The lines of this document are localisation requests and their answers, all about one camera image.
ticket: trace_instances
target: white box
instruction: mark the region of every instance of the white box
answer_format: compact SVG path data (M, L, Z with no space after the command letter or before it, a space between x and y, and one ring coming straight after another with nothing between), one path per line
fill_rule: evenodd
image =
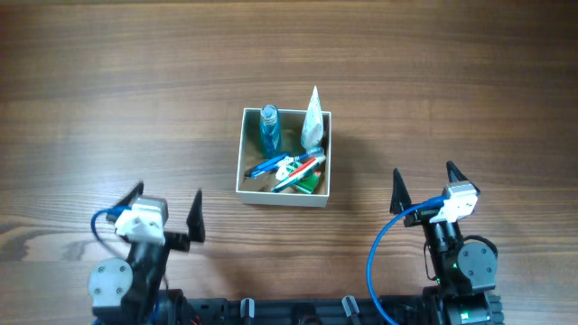
M278 181L275 174L260 175L256 180L245 179L245 172L264 162L259 131L261 108L245 108L238 146L236 191L243 203L324 208L330 193L331 182L331 112L322 112L324 137L322 147L327 157L321 166L322 176L313 194L302 194L293 189L273 193L270 188ZM279 109L281 120L281 152L292 155L304 153L301 147L301 130L306 110Z

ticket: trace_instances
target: wooden table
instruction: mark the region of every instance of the wooden table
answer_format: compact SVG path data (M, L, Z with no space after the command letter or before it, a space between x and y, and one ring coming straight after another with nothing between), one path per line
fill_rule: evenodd
M358 2L0 9L0 323L91 322L108 255L89 219L138 180L184 230L198 188L207 243L171 255L190 297L368 297L369 247L453 160L481 189L464 234L500 250L507 324L578 317L578 6ZM246 206L243 107L333 114L327 209ZM125 249L110 225L103 236ZM415 294L421 229L395 226L379 294Z

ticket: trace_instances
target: clear plastic bottle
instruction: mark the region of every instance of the clear plastic bottle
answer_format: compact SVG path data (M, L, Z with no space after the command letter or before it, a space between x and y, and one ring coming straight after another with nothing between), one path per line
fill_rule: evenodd
M281 121L275 105L261 108L261 142L265 158L273 158L281 149Z

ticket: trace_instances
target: wood grain surface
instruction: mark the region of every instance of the wood grain surface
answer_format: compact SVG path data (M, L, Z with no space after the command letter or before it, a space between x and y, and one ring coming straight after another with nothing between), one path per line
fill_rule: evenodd
M207 243L173 253L190 298L368 297L369 248L453 160L482 190L464 234L500 249L507 324L578 319L577 5L218 2L0 8L0 323L88 324L108 258L92 213L138 180L184 230L198 188ZM333 116L327 209L234 192L243 107ZM126 250L111 226L104 237ZM395 226L379 294L415 294L422 230Z

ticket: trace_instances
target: water bottle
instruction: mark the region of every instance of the water bottle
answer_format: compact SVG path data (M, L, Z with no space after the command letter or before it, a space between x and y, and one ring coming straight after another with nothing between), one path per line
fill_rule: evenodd
M281 149L281 122L279 110L275 105L261 108L261 142L265 158L273 158Z

